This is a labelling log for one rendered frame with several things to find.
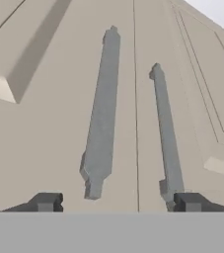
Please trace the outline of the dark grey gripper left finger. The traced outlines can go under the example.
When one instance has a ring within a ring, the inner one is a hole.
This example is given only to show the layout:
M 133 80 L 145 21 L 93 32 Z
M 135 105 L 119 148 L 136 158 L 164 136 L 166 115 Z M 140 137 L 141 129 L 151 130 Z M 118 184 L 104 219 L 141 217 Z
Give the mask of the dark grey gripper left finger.
M 62 193 L 38 193 L 28 202 L 3 210 L 6 211 L 37 211 L 37 212 L 63 212 Z

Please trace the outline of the beige cabinet door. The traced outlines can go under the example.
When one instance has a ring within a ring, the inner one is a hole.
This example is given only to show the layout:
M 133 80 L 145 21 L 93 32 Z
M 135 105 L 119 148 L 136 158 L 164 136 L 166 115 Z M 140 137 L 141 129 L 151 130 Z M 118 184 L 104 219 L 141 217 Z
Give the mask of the beige cabinet door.
M 186 0 L 133 0 L 138 208 L 167 211 L 154 83 L 164 70 L 185 190 L 224 206 L 224 29 Z
M 103 37 L 120 35 L 112 173 L 80 173 Z M 138 209 L 133 0 L 0 0 L 0 211 L 62 193 L 69 212 Z

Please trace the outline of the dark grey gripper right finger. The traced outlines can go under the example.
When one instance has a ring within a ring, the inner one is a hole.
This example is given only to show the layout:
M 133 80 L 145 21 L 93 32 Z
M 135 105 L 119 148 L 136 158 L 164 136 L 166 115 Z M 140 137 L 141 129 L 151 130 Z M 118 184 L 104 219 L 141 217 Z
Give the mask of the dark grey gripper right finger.
M 224 206 L 211 202 L 200 193 L 175 193 L 174 211 L 224 212 Z

